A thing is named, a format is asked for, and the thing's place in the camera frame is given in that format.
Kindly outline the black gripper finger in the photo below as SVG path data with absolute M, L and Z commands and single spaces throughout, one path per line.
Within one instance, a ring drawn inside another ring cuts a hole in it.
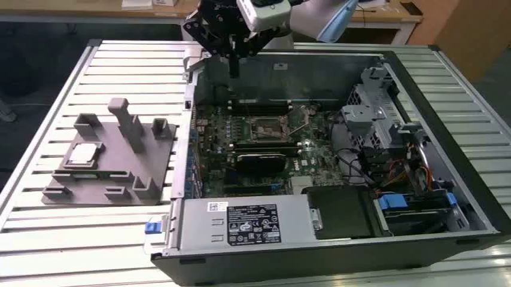
M 234 35 L 234 78 L 240 76 L 240 60 L 253 57 L 277 36 L 278 28 L 264 30 L 249 36 L 248 33 Z
M 181 27 L 210 55 L 226 59 L 229 77 L 234 78 L 234 50 L 232 49 L 232 37 L 229 37 L 229 39 L 222 39 L 212 34 L 200 11 L 194 11 L 185 18 Z

